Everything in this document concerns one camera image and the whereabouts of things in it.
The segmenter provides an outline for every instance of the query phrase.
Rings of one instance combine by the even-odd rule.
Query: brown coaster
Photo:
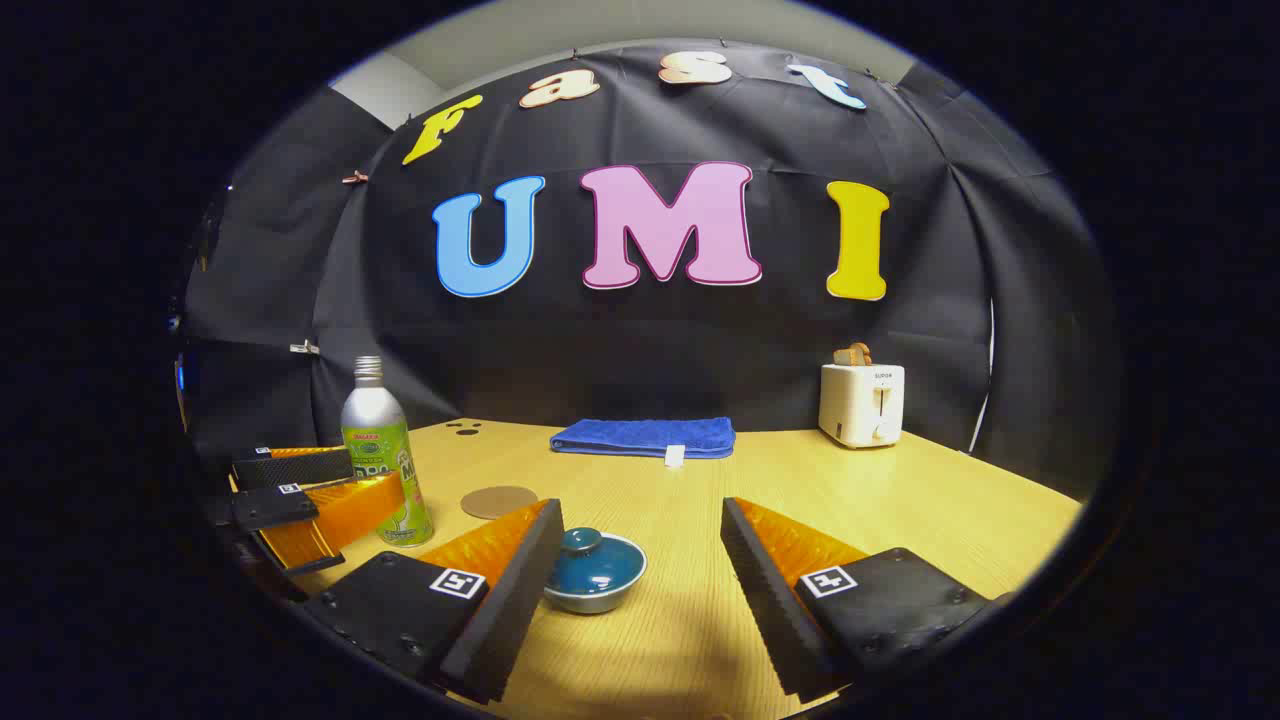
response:
[[[467,515],[493,520],[535,502],[538,502],[538,496],[529,488],[498,486],[468,492],[462,498],[462,510]]]

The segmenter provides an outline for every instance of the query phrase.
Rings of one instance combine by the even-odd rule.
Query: teal lid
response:
[[[561,553],[547,587],[563,593],[599,594],[621,588],[644,570],[644,553],[626,541],[594,528],[573,528],[561,541]]]

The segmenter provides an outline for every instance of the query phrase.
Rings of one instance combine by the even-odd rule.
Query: tabletop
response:
[[[559,498],[566,529],[614,533],[649,556],[612,612],[572,615],[540,602],[503,701],[479,706],[512,720],[774,720],[828,700],[782,693],[721,544],[726,497],[868,553],[906,547],[987,597],[1018,589],[1079,510],[1044,486],[910,433],[861,450],[817,429],[737,433],[730,457],[667,468],[662,457],[553,452],[559,429],[463,419],[410,433],[435,534],[402,553],[417,557],[484,524],[462,511],[466,493],[522,486]],[[366,536],[343,548],[347,562],[294,580],[319,592],[388,548]]]

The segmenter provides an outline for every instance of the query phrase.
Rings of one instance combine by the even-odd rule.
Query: aluminum bottle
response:
[[[376,355],[356,357],[356,389],[342,406],[342,437],[357,477],[398,469],[404,483],[404,505],[378,527],[378,536],[396,547],[431,539],[435,528],[417,487],[404,410],[383,387],[383,359]]]

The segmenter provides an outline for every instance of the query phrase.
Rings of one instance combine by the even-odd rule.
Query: letter m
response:
[[[701,284],[750,284],[760,279],[751,258],[742,193],[751,169],[737,163],[701,163],[690,170],[676,201],[667,205],[649,178],[632,165],[599,168],[582,176],[595,195],[595,263],[582,282],[595,290],[627,287],[640,268],[627,256],[627,234],[659,282],[676,272],[689,237],[698,252],[685,268]]]

